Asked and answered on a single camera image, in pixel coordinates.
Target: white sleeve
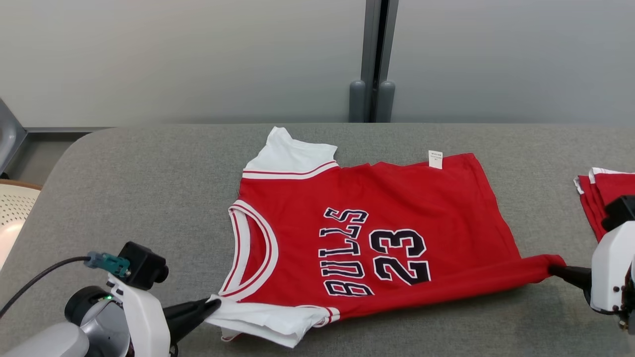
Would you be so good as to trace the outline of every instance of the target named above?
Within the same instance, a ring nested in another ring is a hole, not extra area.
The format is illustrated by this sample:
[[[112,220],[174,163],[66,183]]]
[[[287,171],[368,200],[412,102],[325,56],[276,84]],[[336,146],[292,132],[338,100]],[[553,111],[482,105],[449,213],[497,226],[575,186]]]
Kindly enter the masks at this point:
[[[311,144],[291,138],[285,128],[274,127],[267,144],[258,156],[247,163],[245,172],[309,173],[328,163],[334,163],[337,146]]]
[[[579,194],[584,194],[584,190],[582,189],[582,185],[580,185],[580,178],[576,177],[573,179],[573,184],[575,185],[575,188],[578,189],[578,193]]]
[[[626,175],[634,175],[635,174],[633,172],[619,172],[619,171],[607,170],[606,168],[594,167],[594,168],[591,168],[589,170],[589,181],[591,181],[592,184],[595,184],[595,175],[597,175],[599,173],[611,173],[611,174],[621,173],[621,174],[626,174]]]
[[[221,305],[205,322],[221,327],[224,341],[244,332],[286,347],[295,347],[311,327],[323,324],[329,317],[327,310],[317,307],[235,302],[216,295],[210,299],[220,299]]]

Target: clothing tag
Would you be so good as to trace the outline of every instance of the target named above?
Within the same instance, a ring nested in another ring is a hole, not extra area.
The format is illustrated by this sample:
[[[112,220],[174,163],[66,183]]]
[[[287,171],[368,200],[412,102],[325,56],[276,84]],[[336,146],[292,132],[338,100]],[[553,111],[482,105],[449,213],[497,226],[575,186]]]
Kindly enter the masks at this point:
[[[430,167],[443,168],[443,153],[441,151],[428,150],[428,162]]]

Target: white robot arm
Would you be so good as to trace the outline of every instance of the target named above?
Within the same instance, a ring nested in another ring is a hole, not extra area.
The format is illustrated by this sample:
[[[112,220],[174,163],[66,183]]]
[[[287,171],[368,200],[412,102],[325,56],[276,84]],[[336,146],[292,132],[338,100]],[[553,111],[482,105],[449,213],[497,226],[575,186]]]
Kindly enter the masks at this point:
[[[109,272],[110,293],[99,286],[81,289],[64,310],[68,322],[3,357],[125,357],[131,350],[136,357],[176,357],[176,343],[220,307],[220,300],[211,299],[161,307],[148,290],[167,278],[165,259],[135,243],[128,242],[118,257],[91,252],[86,259],[88,267]]]
[[[606,206],[608,231],[591,259],[591,268],[551,266],[549,272],[582,289],[594,311],[617,315],[619,325],[635,335],[635,196]]]

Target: red basketball jersey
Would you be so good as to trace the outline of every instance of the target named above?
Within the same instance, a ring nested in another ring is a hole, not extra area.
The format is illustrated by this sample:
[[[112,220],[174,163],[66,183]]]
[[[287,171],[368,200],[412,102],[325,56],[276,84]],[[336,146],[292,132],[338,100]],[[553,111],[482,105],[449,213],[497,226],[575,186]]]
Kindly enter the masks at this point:
[[[342,168],[336,149],[274,128],[244,169],[229,208],[234,264],[208,319],[226,339],[294,346],[310,327],[538,283],[564,264],[520,257],[473,154],[443,169]]]

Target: white wall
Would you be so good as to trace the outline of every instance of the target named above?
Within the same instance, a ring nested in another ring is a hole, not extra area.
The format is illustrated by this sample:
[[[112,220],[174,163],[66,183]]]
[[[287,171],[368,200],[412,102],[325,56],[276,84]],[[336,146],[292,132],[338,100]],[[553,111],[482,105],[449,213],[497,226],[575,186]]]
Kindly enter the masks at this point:
[[[365,0],[2,0],[24,127],[347,121]]]
[[[635,125],[635,1],[399,0],[392,121]]]

